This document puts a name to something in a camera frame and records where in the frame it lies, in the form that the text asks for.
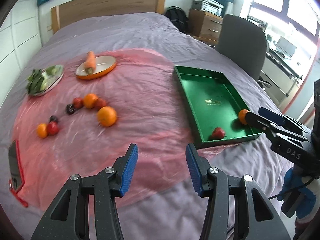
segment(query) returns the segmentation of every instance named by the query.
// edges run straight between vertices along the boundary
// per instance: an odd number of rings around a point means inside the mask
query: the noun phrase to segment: orange plate
[[[91,80],[107,75],[111,70],[113,70],[116,67],[116,58],[112,56],[96,57],[96,66],[96,71],[93,74],[88,75],[84,71],[84,63],[82,63],[76,69],[77,78]]]

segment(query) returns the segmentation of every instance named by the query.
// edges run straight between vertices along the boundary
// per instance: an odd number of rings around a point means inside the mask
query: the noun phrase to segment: metal screw
[[[79,175],[78,175],[78,174],[72,174],[72,175],[70,176],[70,179],[71,179],[71,180],[77,180],[77,179],[79,179]]]
[[[218,172],[219,172],[218,168],[216,168],[216,167],[211,167],[211,168],[209,169],[209,171],[210,171],[211,173],[218,173]]]
[[[245,175],[243,178],[244,178],[244,180],[246,180],[248,182],[253,180],[253,178],[250,175]]]
[[[113,173],[113,172],[115,171],[115,169],[112,168],[112,167],[108,167],[108,168],[106,168],[104,171],[105,171],[106,173]]]

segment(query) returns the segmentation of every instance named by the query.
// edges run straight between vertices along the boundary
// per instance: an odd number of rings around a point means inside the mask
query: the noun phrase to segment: printer
[[[214,0],[192,0],[192,9],[207,11],[217,16],[221,16],[223,5]]]

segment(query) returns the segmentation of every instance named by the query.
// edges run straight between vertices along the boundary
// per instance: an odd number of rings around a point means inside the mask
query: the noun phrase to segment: red tomato
[[[98,100],[94,103],[94,108],[97,110],[100,110],[105,106],[107,106],[107,102],[102,98],[98,98]]]
[[[225,137],[226,132],[221,128],[217,127],[213,130],[211,138],[214,140],[221,140]]]
[[[74,98],[72,101],[72,104],[76,109],[82,108],[83,107],[82,98]]]
[[[47,132],[49,135],[55,135],[59,132],[59,127],[56,122],[49,122],[47,124]]]

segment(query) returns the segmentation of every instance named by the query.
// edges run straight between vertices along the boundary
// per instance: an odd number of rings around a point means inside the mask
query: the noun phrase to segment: carrot
[[[84,63],[84,71],[91,75],[96,70],[96,58],[93,51],[89,51],[87,54],[87,60]]]

